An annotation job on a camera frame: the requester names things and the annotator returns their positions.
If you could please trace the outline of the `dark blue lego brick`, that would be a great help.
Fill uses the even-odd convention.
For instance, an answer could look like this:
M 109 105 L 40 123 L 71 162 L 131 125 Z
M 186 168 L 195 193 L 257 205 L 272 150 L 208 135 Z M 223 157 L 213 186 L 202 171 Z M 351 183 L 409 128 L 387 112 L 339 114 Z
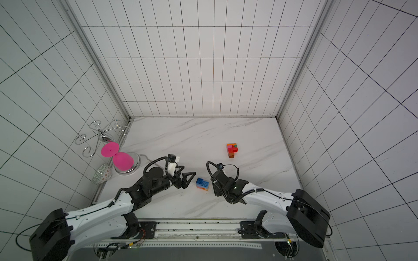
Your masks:
M 204 185 L 204 180 L 202 178 L 198 178 L 196 181 L 196 185 L 197 186 L 203 186 Z

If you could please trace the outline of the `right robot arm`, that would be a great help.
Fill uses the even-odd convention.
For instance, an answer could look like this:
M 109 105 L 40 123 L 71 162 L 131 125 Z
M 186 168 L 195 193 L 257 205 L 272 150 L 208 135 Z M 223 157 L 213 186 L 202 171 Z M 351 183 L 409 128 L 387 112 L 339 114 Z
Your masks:
M 261 227 L 262 234 L 296 234 L 311 246 L 323 248 L 325 238 L 329 236 L 330 214 L 306 191 L 272 191 L 228 177 L 222 169 L 209 174 L 216 196 L 222 196 L 230 204 L 261 207 L 255 224 Z

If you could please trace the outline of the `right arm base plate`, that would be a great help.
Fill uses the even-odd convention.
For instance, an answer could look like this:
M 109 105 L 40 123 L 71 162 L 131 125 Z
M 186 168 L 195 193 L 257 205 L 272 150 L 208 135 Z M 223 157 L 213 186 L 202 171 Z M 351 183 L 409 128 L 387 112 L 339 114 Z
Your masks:
M 261 211 L 255 221 L 242 221 L 238 233 L 243 239 L 284 239 L 285 234 L 281 232 L 270 233 L 262 226 L 262 219 L 267 211 Z

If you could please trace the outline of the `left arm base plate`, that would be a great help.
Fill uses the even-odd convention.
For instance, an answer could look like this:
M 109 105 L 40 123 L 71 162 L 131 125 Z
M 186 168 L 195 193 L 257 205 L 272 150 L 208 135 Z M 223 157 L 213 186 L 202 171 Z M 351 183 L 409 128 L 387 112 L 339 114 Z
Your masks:
M 156 232 L 157 222 L 155 221 L 145 221 L 138 222 L 136 224 L 131 224 L 127 226 L 126 231 L 118 237 L 118 239 L 132 239 L 132 240 L 142 240 L 142 239 L 153 239 Z

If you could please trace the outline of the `patterned white mug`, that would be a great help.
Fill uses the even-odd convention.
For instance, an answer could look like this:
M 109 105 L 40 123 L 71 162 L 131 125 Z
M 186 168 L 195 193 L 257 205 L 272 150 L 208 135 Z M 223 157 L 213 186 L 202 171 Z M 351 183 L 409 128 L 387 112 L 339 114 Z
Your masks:
M 94 184 L 102 184 L 112 177 L 111 168 L 108 164 L 102 164 L 95 172 L 92 182 Z

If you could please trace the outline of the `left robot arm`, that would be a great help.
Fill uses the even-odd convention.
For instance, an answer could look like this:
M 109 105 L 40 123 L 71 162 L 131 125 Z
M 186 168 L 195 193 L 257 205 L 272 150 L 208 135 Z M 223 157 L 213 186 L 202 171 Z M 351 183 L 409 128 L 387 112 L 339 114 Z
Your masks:
M 119 189 L 113 199 L 78 211 L 52 211 L 29 238 L 32 259 L 62 261 L 68 254 L 101 240 L 136 237 L 140 223 L 135 211 L 171 186 L 186 189 L 196 175 L 176 174 L 169 177 L 163 169 L 154 167 L 131 187 Z

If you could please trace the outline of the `aluminium mounting rail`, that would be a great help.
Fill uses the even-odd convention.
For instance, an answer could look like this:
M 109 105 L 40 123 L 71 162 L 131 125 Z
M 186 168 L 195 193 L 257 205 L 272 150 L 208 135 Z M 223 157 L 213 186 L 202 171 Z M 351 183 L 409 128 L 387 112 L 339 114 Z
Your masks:
M 153 239 L 118 239 L 114 234 L 92 242 L 100 248 L 133 248 L 142 243 L 165 242 L 235 242 L 235 241 L 303 241 L 296 234 L 285 233 L 284 239 L 243 239 L 238 233 L 240 222 L 254 219 L 139 219 L 138 222 L 157 222 Z

